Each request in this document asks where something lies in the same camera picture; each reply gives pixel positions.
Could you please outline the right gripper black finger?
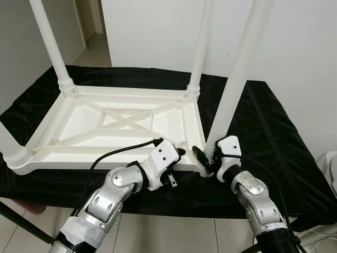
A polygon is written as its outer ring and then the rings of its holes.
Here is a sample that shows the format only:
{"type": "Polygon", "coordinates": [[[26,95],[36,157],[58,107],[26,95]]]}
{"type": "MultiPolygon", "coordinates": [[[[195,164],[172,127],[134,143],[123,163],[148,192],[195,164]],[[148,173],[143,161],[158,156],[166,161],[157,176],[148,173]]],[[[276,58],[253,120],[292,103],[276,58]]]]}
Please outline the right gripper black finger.
{"type": "Polygon", "coordinates": [[[209,159],[199,147],[193,145],[192,153],[201,166],[203,166],[204,168],[209,168],[209,159]]]}

